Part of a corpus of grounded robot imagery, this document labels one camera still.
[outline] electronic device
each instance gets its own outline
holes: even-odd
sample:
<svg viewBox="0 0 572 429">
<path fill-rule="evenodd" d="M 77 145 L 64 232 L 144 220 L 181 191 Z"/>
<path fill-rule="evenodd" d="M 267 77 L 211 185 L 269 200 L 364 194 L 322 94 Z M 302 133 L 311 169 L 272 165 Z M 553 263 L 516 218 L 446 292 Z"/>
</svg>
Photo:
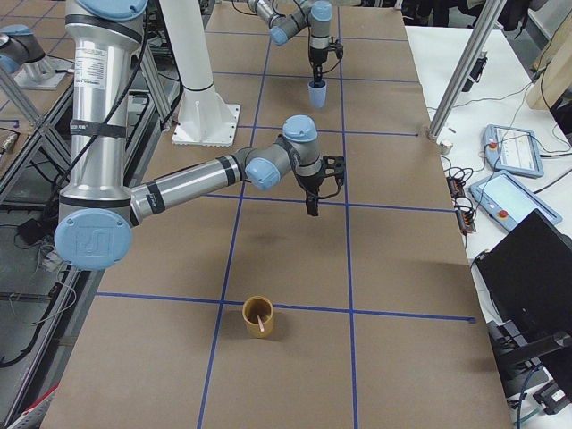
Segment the electronic device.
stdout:
<svg viewBox="0 0 572 429">
<path fill-rule="evenodd" d="M 534 210 L 475 264 L 502 320 L 528 342 L 497 365 L 539 358 L 572 398 L 572 240 Z"/>
<path fill-rule="evenodd" d="M 539 209 L 552 224 L 562 221 L 555 210 L 539 199 L 509 172 L 496 172 L 469 187 L 476 203 L 507 231 Z"/>
<path fill-rule="evenodd" d="M 488 125 L 483 135 L 484 156 L 494 170 L 520 176 L 544 176 L 537 139 L 530 130 Z"/>
</svg>

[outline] brown table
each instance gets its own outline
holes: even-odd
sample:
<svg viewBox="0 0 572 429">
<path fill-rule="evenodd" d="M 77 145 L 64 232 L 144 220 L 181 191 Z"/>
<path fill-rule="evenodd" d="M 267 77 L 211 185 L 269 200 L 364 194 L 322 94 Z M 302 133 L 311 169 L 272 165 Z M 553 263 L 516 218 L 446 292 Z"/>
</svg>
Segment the brown table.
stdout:
<svg viewBox="0 0 572 429">
<path fill-rule="evenodd" d="M 233 149 L 309 114 L 323 152 L 346 156 L 343 195 L 309 217 L 289 176 L 143 222 L 43 428 L 511 427 L 438 151 L 419 134 L 400 13 L 334 15 L 346 55 L 322 110 L 307 100 L 305 34 L 271 46 L 263 22 L 223 3 L 207 39 L 218 92 L 242 108 Z M 147 177 L 228 152 L 163 135 Z M 241 319 L 256 294 L 275 304 L 267 340 Z"/>
</svg>

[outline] light blue joint cap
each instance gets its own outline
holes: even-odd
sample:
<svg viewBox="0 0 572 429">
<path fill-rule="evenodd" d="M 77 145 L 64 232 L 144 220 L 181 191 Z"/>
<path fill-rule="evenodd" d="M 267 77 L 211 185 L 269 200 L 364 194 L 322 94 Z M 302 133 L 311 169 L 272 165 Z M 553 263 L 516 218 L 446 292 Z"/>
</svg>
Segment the light blue joint cap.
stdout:
<svg viewBox="0 0 572 429">
<path fill-rule="evenodd" d="M 2 27 L 0 33 L 4 33 L 6 36 L 31 36 L 32 30 L 24 24 L 13 24 Z"/>
<path fill-rule="evenodd" d="M 270 29 L 270 38 L 277 46 L 282 46 L 288 41 L 288 35 L 280 27 Z"/>
<path fill-rule="evenodd" d="M 246 168 L 248 179 L 261 190 L 270 189 L 280 181 L 276 165 L 264 158 L 254 158 Z"/>
<path fill-rule="evenodd" d="M 0 67 L 8 74 L 16 73 L 20 68 L 20 65 L 16 63 L 12 58 L 6 55 L 0 55 Z"/>
<path fill-rule="evenodd" d="M 282 134 L 294 143 L 309 143 L 318 138 L 314 121 L 304 114 L 296 114 L 288 118 L 282 127 Z"/>
<path fill-rule="evenodd" d="M 130 21 L 140 16 L 147 0 L 76 0 L 83 8 L 108 21 Z"/>
<path fill-rule="evenodd" d="M 54 235 L 60 258 L 80 270 L 104 270 L 127 255 L 131 228 L 117 213 L 86 208 L 66 216 Z"/>
<path fill-rule="evenodd" d="M 318 0 L 312 5 L 312 17 L 321 22 L 332 20 L 332 4 L 324 0 Z"/>
</svg>

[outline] white table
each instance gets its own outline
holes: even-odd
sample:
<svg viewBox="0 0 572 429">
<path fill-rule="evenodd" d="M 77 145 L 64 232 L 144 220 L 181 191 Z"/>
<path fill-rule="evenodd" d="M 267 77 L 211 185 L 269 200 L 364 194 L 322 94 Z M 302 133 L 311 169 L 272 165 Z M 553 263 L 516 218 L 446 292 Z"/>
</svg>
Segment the white table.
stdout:
<svg viewBox="0 0 572 429">
<path fill-rule="evenodd" d="M 413 56 L 415 58 L 419 80 L 423 85 L 425 102 L 429 114 L 439 105 L 442 94 L 457 66 L 458 59 L 470 36 L 470 29 L 440 29 L 407 27 Z M 484 50 L 488 52 L 488 63 L 479 83 L 468 93 L 461 93 L 456 105 L 480 98 L 502 98 L 523 89 L 530 83 L 526 71 L 522 68 L 507 39 L 500 30 L 494 30 L 487 40 Z M 472 167 L 480 170 L 483 167 L 482 136 L 485 127 L 490 124 L 513 126 L 533 130 L 536 137 L 548 150 L 566 149 L 566 145 L 557 139 L 566 140 L 556 122 L 547 111 L 530 109 L 523 103 L 526 91 L 501 101 L 485 100 L 466 106 L 456 107 L 440 134 L 438 141 L 448 139 L 453 149 L 447 155 L 453 166 Z M 543 159 L 544 176 L 539 179 L 518 177 L 531 191 L 542 188 L 552 182 L 572 166 L 572 156 Z M 467 187 L 492 174 L 489 165 L 481 172 L 476 172 L 467 182 Z M 572 235 L 572 173 L 543 191 L 539 197 L 555 209 L 563 217 L 557 228 Z M 467 257 L 473 259 L 481 251 L 494 248 L 505 236 L 506 231 L 482 208 L 478 209 L 475 219 L 476 233 L 470 234 L 467 240 Z M 488 293 L 485 292 L 483 280 L 476 270 L 473 271 L 475 285 L 479 290 L 484 316 L 487 322 L 498 316 L 492 310 Z M 534 409 L 536 402 L 527 398 L 523 405 L 523 414 Z M 556 416 L 544 413 L 526 422 L 529 429 L 563 429 L 572 427 L 572 406 L 566 407 Z"/>
</svg>

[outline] computer monitor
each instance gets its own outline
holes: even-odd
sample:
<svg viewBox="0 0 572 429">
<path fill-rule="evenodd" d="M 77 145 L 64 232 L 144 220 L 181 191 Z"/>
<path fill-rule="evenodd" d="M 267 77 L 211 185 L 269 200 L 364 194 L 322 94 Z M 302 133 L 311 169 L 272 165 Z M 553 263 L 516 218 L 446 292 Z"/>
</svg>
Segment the computer monitor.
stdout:
<svg viewBox="0 0 572 429">
<path fill-rule="evenodd" d="M 475 263 L 500 317 L 512 320 L 527 342 L 572 335 L 572 242 L 540 211 Z M 539 358 L 572 399 L 572 348 L 556 348 Z"/>
</svg>

